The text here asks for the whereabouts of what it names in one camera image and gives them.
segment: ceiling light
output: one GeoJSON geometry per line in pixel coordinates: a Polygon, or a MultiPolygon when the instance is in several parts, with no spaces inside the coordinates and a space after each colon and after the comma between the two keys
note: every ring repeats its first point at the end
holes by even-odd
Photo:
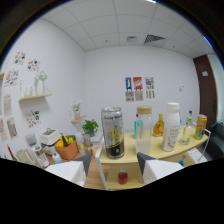
{"type": "Polygon", "coordinates": [[[212,45],[210,44],[210,42],[208,41],[208,39],[204,36],[205,40],[209,43],[209,45],[212,47],[212,45]]]}
{"type": "Polygon", "coordinates": [[[156,3],[155,0],[146,0],[147,2],[152,2],[152,3],[156,3]]]}

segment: vase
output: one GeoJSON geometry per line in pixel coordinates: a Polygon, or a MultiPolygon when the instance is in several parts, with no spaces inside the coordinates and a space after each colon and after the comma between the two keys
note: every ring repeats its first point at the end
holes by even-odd
{"type": "Polygon", "coordinates": [[[37,81],[37,90],[36,90],[37,95],[43,95],[44,93],[44,84],[42,80],[37,81]]]}
{"type": "Polygon", "coordinates": [[[76,120],[80,119],[80,112],[79,111],[75,111],[75,119],[76,120]]]}

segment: potted plant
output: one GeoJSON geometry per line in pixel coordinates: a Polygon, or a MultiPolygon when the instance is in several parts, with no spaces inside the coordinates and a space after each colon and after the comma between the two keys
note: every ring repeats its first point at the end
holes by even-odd
{"type": "Polygon", "coordinates": [[[96,123],[96,121],[92,119],[92,121],[85,120],[85,122],[86,123],[82,126],[85,134],[88,134],[90,137],[95,136],[95,133],[98,130],[98,124],[96,123]]]}
{"type": "Polygon", "coordinates": [[[73,109],[75,111],[75,119],[76,120],[80,119],[80,104],[81,104],[81,100],[76,100],[73,104],[73,109]]]}

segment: ceiling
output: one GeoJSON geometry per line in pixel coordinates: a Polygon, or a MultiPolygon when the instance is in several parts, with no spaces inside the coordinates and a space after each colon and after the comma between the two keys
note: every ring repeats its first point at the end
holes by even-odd
{"type": "Polygon", "coordinates": [[[186,19],[146,0],[73,0],[41,17],[67,33],[84,51],[113,46],[160,47],[191,58],[214,53],[186,19]],[[164,39],[145,43],[147,35],[164,39]]]}

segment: kettle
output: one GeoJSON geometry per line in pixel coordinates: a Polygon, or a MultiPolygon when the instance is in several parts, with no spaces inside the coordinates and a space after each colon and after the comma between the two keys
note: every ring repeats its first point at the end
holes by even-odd
{"type": "Polygon", "coordinates": [[[35,160],[32,158],[32,156],[30,155],[28,149],[20,149],[17,153],[16,153],[16,156],[19,158],[19,161],[21,163],[26,163],[26,164],[30,164],[30,165],[34,165],[36,162],[35,160]]]}

